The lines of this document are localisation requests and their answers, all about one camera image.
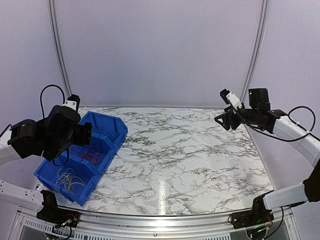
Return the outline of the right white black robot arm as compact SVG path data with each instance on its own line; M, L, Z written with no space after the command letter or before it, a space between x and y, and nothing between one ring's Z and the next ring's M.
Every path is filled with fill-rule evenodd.
M268 90L251 88L248 91L249 108L230 90L219 93L228 105L223 114L214 118L225 130L236 130L246 125L266 137L290 144L312 166L310 176L302 183L274 190L253 200L247 219L252 224L263 220L268 211L280 207L299 206L320 200L320 139L298 122L289 113L271 109Z

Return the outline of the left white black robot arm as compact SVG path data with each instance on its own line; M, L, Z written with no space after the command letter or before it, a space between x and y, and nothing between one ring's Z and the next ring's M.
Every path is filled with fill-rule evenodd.
M54 105L48 116L35 121L25 119L14 125L9 124L0 134L0 163L2 165L40 156L51 162L71 145L85 146L92 141L92 124L80 124L78 113L80 97L72 94L63 97L61 105ZM40 212L53 223L63 219L63 211L58 208L53 192L31 190L1 180L1 201L25 209Z

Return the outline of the blue bin middle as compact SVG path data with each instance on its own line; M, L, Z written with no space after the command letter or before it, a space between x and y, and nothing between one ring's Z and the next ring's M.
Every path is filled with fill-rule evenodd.
M111 164L116 152L106 137L93 133L90 145L73 144L54 161L57 165L65 163L68 168L81 176L102 175Z

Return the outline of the blue bin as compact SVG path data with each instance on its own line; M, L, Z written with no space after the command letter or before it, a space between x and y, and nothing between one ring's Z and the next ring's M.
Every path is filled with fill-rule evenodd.
M101 175L77 174L65 163L56 164L55 159L45 159L35 170L34 176L50 191L56 191L70 202L84 206Z
M80 120L80 124L92 123L92 132L106 137L106 141L117 151L125 141L128 127L121 118L89 111Z
M90 145L73 144L54 161L57 165L65 163L68 168L81 176L102 175L111 164L116 152L106 137L93 133Z

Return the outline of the blue bin far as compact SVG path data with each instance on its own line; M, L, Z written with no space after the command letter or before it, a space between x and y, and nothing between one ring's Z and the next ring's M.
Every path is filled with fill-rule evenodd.
M80 124L92 123L92 132L106 137L106 141L117 151L125 141L128 127L121 118L89 111L80 120Z

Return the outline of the blue bin near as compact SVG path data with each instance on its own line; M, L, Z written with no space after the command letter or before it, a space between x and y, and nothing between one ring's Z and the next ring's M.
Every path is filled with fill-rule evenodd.
M101 175L77 174L65 163L56 164L55 159L45 159L35 170L34 176L50 191L56 191L70 202L84 206Z

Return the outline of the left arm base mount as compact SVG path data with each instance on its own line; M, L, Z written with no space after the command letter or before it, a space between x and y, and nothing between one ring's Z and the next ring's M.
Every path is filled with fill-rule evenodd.
M42 209L37 212L36 218L55 224L58 228L66 225L71 228L78 226L80 213L58 207L56 196L48 190L41 190L43 196Z

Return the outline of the aluminium front frame rail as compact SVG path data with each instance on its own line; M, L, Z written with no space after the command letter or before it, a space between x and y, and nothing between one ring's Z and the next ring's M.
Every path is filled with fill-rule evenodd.
M19 207L8 240L300 240L290 208L273 210L274 219L263 224L235 229L231 212L183 215L143 216L77 210L77 226L54 228L40 220L36 212Z

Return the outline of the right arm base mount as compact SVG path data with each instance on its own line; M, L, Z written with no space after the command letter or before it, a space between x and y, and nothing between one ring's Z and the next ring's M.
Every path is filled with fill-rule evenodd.
M240 229L273 221L274 215L271 210L266 209L263 201L265 195L266 193L255 197L250 210L231 213L228 223L233 225L234 229Z

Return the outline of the right aluminium corner post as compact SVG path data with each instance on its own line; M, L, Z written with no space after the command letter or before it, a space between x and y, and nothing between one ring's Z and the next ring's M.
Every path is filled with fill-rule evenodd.
M259 59L262 45L263 45L263 39L265 36L265 30L266 30L266 24L267 24L267 18L268 18L269 5L270 5L269 0L263 0L261 2L261 10L260 10L259 21L257 26L257 33L256 33L254 45L253 45L253 51L252 51L251 59L249 62L249 67L246 73L244 85L240 95L240 100L243 103L246 101L247 92L253 81L255 68Z

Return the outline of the aluminium corner post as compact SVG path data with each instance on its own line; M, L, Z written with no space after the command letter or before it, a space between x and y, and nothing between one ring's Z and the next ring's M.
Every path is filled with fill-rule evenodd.
M246 101L247 92L253 81L255 68L259 59L262 45L263 45L263 39L265 36L265 30L266 30L266 24L267 24L267 18L268 18L269 5L270 5L269 0L263 0L261 2L261 10L260 10L259 21L257 26L257 33L256 33L254 45L253 45L253 51L252 51L251 59L249 62L249 67L246 73L244 85L240 95L240 100L243 103Z
M51 25L52 37L53 37L53 44L55 48L55 53L57 57L58 67L60 70L62 83L65 90L65 96L70 97L72 95L72 88L71 83L64 59L63 48L61 44L61 38L59 33L59 26L58 26L58 17L56 11L56 1L55 0L48 0L48 14L49 20Z

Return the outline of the left aluminium corner post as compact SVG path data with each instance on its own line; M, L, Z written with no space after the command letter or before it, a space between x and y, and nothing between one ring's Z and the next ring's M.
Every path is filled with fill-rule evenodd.
M52 37L53 37L53 44L55 48L55 53L57 57L58 67L60 70L62 83L65 90L65 96L70 97L72 95L72 88L71 83L64 59L63 48L61 44L61 38L59 33L59 26L58 26L58 17L56 11L56 1L55 0L48 0L48 14L49 20L51 25Z

